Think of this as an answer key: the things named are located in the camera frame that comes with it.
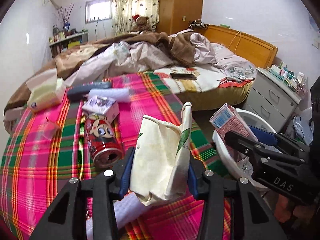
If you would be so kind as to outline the clear plastic jelly cup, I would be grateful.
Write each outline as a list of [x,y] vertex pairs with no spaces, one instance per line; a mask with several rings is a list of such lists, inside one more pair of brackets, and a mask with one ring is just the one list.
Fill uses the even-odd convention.
[[61,131],[61,127],[54,121],[45,117],[44,123],[39,126],[41,137],[46,140],[51,140]]

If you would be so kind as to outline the cream canvas tote bag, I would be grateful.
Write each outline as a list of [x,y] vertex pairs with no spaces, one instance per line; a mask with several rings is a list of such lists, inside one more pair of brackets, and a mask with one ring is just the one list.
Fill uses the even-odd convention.
[[130,174],[130,193],[114,205],[116,225],[123,228],[152,207],[185,195],[190,161],[192,104],[181,110],[182,123],[144,115]]

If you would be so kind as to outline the red strawberry milk carton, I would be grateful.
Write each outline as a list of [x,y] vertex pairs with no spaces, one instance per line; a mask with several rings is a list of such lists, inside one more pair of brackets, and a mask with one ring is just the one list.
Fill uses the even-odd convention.
[[[216,132],[219,134],[224,143],[225,134],[229,131],[236,132],[253,141],[258,140],[243,118],[239,115],[237,110],[227,103],[225,103],[217,112],[214,113],[209,122],[214,126]],[[227,146],[226,143],[225,146],[231,157],[235,158],[240,154],[240,158],[244,158],[242,153]]]

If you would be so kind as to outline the brown fleece blanket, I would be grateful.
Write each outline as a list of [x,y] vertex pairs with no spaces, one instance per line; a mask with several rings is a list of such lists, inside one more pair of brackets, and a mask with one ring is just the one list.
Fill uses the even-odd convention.
[[74,46],[45,64],[37,74],[56,68],[57,76],[70,87],[99,77],[157,70],[174,63],[189,67],[194,56],[195,47],[188,34],[126,34]]

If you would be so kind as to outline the floral patterned curtain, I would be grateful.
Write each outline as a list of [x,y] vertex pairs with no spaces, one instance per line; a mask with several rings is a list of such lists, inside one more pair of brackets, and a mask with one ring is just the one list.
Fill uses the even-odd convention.
[[126,34],[133,30],[135,15],[148,18],[151,30],[159,23],[159,0],[113,0],[112,30],[115,35]]

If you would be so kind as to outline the red cartoon drink can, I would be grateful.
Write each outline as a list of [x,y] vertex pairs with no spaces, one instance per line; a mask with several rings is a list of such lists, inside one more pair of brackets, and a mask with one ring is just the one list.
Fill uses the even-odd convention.
[[123,157],[123,149],[104,115],[93,113],[86,118],[85,136],[91,159],[97,168],[109,168]]

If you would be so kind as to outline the dark blue glasses case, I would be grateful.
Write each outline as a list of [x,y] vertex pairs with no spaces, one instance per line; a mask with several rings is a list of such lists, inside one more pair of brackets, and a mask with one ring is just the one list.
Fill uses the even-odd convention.
[[109,89],[112,88],[112,83],[107,82],[93,82],[83,85],[77,85],[67,91],[67,98],[70,101],[79,101],[88,96],[92,89]]

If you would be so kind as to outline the purple blueberry milk carton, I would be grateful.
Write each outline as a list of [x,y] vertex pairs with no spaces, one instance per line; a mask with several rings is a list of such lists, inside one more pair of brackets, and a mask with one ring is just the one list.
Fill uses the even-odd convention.
[[82,106],[82,110],[86,114],[103,115],[110,123],[112,123],[119,114],[119,106],[116,100],[98,95],[88,99]]

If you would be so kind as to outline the dried branches in vase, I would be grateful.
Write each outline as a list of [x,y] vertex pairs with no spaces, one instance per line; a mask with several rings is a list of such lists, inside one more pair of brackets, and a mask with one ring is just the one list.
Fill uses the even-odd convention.
[[74,8],[74,3],[70,4],[68,7],[60,7],[53,13],[58,22],[62,25],[63,31],[68,32],[70,28],[70,16]]

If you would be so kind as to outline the cluttered wall shelf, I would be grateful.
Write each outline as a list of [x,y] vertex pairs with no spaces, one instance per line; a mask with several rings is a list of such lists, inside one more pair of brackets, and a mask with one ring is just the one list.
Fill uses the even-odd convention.
[[88,42],[88,30],[82,29],[77,31],[72,29],[71,31],[61,31],[53,37],[49,38],[49,48],[52,58],[58,54],[66,51],[67,49],[78,46],[82,43]]

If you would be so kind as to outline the wooden headboard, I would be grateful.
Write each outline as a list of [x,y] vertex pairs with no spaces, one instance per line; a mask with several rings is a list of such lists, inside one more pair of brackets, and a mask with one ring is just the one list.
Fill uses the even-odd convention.
[[217,25],[206,28],[194,27],[194,30],[210,40],[228,48],[234,54],[247,59],[256,67],[272,66],[278,48],[260,38]]

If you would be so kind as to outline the wooden wardrobe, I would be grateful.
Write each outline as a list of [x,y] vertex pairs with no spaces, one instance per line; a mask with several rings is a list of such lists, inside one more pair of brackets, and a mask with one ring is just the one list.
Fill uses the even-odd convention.
[[203,0],[159,0],[159,22],[156,31],[168,35],[188,29],[200,20]]

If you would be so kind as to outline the grey bedside drawer cabinet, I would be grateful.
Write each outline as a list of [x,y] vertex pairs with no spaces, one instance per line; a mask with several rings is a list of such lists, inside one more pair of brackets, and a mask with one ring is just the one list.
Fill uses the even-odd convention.
[[265,68],[257,68],[257,75],[243,105],[279,132],[297,108],[301,97]]

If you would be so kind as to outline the yellow tissue pack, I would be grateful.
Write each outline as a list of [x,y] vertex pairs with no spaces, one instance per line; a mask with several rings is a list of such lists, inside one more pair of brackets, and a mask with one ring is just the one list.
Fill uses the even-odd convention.
[[33,113],[60,104],[66,91],[63,78],[57,77],[56,68],[37,74],[26,84],[31,91],[27,106]]

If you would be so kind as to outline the small window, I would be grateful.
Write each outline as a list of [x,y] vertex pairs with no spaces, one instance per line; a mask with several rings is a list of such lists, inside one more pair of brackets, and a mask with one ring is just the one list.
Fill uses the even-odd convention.
[[112,18],[112,0],[92,0],[85,5],[85,23]]

